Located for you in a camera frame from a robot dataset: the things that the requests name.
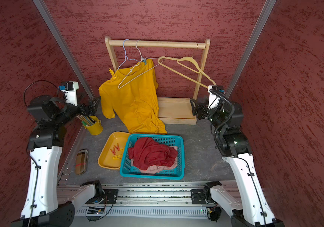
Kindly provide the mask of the yellow t-shirt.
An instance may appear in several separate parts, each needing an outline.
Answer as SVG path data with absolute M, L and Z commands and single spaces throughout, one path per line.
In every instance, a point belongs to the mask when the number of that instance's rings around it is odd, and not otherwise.
M 166 134 L 158 114 L 154 63 L 151 59 L 146 63 L 119 69 L 116 78 L 99 87 L 102 113 L 108 119 L 117 115 L 129 133 Z

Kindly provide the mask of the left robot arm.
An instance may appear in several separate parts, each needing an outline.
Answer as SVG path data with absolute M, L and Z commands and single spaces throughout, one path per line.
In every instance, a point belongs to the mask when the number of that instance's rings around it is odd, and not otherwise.
M 78 115 L 95 114 L 100 97 L 86 104 L 69 104 L 66 99 L 41 95 L 31 100 L 28 112 L 37 127 L 32 131 L 26 152 L 31 161 L 29 188 L 21 217 L 12 227 L 69 227 L 75 212 L 87 201 L 106 201 L 99 181 L 82 184 L 68 198 L 57 197 L 58 165 L 66 128 Z

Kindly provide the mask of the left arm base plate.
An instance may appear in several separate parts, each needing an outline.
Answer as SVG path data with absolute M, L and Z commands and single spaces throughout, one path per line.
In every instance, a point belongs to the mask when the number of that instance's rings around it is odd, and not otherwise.
M 85 204 L 106 205 L 116 204 L 118 197 L 118 189 L 104 189 L 101 195 L 97 195 L 89 199 Z

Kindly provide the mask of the light blue wire hanger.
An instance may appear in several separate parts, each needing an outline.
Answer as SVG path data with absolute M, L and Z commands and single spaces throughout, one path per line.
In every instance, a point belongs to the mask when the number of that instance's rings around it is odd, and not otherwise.
M 124 49 L 124 53 L 125 53 L 125 60 L 123 61 L 122 64 L 119 65 L 117 71 L 120 69 L 120 67 L 121 67 L 121 66 L 122 66 L 126 61 L 134 60 L 134 61 L 137 61 L 137 62 L 142 62 L 141 60 L 139 61 L 139 60 L 136 60 L 136 59 L 129 59 L 129 58 L 128 58 L 127 51 L 126 51 L 126 48 L 125 48 L 125 42 L 126 42 L 126 41 L 129 41 L 129 39 L 125 39 L 125 40 L 123 41 L 123 45 L 122 45 L 122 47 L 123 47 L 123 49 Z M 142 54 L 141 54 L 141 52 L 140 52 L 140 50 L 138 49 L 138 46 L 137 46 L 137 44 L 138 44 L 139 41 L 140 41 L 140 39 L 138 39 L 138 40 L 136 41 L 136 49 L 139 51 L 139 53 L 140 53 L 140 57 L 142 58 L 143 56 L 142 56 Z

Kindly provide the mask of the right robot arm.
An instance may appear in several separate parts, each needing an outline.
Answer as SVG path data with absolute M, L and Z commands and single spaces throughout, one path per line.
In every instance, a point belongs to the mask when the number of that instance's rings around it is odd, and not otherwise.
M 241 131 L 241 106 L 219 97 L 212 103 L 191 99 L 190 104 L 194 116 L 210 122 L 216 149 L 230 165 L 240 195 L 237 200 L 222 183 L 215 181 L 206 184 L 206 198 L 230 216 L 233 227 L 283 227 L 284 222 L 275 218 L 266 201 L 254 168 L 251 146 Z

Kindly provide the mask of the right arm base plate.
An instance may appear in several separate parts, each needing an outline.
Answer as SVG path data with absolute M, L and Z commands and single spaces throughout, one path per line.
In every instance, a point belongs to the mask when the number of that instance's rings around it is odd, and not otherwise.
M 192 204 L 217 204 L 217 202 L 212 199 L 210 192 L 205 189 L 192 189 L 190 193 Z

